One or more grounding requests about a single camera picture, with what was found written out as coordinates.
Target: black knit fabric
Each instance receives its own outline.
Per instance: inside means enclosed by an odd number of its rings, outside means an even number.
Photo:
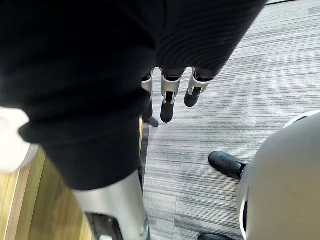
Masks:
[[[0,105],[65,182],[97,189],[139,166],[138,117],[155,66],[219,71],[265,0],[2,0]]]

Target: black shoe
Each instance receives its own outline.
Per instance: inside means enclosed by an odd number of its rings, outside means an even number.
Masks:
[[[202,233],[198,240],[233,240],[232,238],[218,233]]]
[[[148,119],[146,118],[143,118],[143,121],[146,123],[146,124],[149,124],[151,125],[152,127],[159,127],[159,122],[157,120],[155,120],[153,117],[150,117]]]
[[[209,155],[210,165],[219,171],[234,179],[241,179],[241,174],[247,166],[238,158],[231,156],[223,151],[213,151]]]

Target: striped carpet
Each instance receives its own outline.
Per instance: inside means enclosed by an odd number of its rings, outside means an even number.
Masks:
[[[266,6],[219,76],[193,108],[160,121],[161,74],[153,77],[153,116],[144,126],[144,200],[152,240],[196,240],[200,232],[242,239],[237,181],[208,164],[220,150],[249,162],[264,140],[296,115],[320,109],[320,1]]]

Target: shoe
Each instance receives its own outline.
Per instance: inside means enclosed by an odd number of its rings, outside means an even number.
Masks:
[[[218,233],[202,233],[198,240],[233,240],[232,238]]]
[[[213,151],[209,155],[210,165],[219,171],[227,175],[228,177],[240,180],[241,174],[247,166],[238,158],[231,156],[223,151]]]

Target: gray carpet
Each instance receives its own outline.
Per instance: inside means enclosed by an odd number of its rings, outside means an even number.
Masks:
[[[154,71],[160,126],[144,126],[142,154],[152,240],[196,240],[201,231],[240,240],[238,183],[213,170],[208,155],[220,150],[249,162],[288,120],[320,109],[320,1],[266,6],[193,108],[184,105],[190,74],[188,68],[166,124],[161,75]]]

